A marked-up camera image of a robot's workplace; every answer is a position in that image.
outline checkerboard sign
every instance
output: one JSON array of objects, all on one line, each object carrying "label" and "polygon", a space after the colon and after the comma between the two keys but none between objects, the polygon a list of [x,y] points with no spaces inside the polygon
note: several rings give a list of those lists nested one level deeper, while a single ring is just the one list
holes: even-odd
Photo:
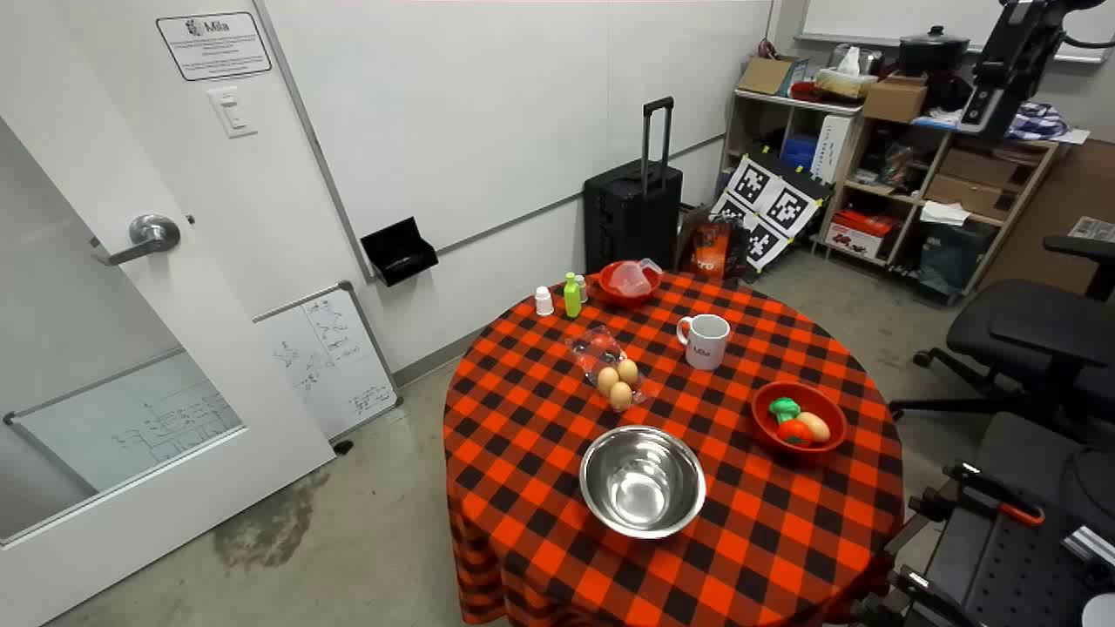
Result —
[{"label": "checkerboard sign", "polygon": [[764,271],[816,216],[821,202],[743,157],[711,221],[745,229],[745,263]]}]

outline door lever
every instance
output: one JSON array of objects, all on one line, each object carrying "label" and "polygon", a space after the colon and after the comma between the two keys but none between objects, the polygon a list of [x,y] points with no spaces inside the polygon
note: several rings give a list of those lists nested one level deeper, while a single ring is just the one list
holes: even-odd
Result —
[{"label": "door lever", "polygon": [[131,246],[108,256],[106,266],[124,266],[131,257],[147,257],[147,256],[161,256],[161,251],[173,251],[182,244],[182,229],[173,221],[166,216],[138,216],[128,227]]}]

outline yellow object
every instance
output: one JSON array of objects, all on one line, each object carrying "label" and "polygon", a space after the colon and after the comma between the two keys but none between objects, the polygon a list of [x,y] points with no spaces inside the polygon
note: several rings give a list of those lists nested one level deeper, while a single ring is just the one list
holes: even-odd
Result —
[{"label": "yellow object", "polygon": [[565,303],[565,317],[579,317],[585,308],[585,288],[576,271],[565,271],[562,303]]},{"label": "yellow object", "polygon": [[631,386],[639,385],[639,367],[631,360],[619,364],[619,380]]},{"label": "yellow object", "polygon": [[830,436],[833,436],[830,422],[821,422],[821,417],[819,417],[819,415],[812,415],[812,413],[802,413],[802,415],[797,415],[797,422],[804,422],[804,426],[807,426],[812,442],[830,442]]},{"label": "yellow object", "polygon": [[614,385],[614,392],[607,395],[607,400],[614,406],[614,413],[624,413],[624,409],[631,409],[635,392],[619,380],[619,385]]},{"label": "yellow object", "polygon": [[617,380],[619,380],[619,372],[614,367],[601,367],[594,372],[594,392],[608,395]]}]

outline stainless steel bowl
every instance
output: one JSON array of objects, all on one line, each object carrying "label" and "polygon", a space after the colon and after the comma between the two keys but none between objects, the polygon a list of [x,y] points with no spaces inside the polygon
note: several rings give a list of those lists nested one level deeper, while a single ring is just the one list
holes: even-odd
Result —
[{"label": "stainless steel bowl", "polygon": [[696,521],[704,472],[668,433],[624,426],[585,450],[583,500],[614,532],[661,541]]}]

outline black bag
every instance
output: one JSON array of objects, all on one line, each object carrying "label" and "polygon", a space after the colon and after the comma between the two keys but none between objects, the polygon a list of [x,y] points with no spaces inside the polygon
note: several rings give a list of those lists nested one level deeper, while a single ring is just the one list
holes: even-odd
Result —
[{"label": "black bag", "polygon": [[[661,163],[649,161],[653,115],[664,108]],[[617,257],[653,257],[671,270],[671,244],[683,202],[683,176],[668,166],[671,99],[642,108],[642,161],[585,183],[585,271]]]}]

